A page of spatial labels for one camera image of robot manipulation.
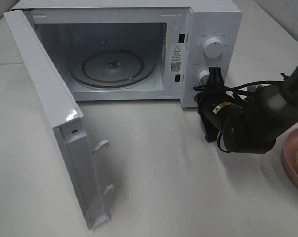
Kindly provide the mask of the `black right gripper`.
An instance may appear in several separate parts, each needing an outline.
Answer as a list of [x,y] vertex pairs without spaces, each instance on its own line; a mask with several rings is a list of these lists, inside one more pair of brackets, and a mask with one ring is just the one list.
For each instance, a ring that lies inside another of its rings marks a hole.
[[207,142],[215,142],[224,131],[224,123],[233,113],[238,112],[234,99],[223,91],[224,80],[220,67],[209,67],[207,85],[194,88],[197,111],[201,117]]

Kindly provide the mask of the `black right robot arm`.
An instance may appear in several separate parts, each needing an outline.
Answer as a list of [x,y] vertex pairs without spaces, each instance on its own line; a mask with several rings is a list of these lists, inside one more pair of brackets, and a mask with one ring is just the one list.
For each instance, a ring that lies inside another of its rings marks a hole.
[[193,89],[207,142],[225,153],[264,154],[298,122],[298,65],[282,81],[225,86],[220,67],[210,67],[204,85]]

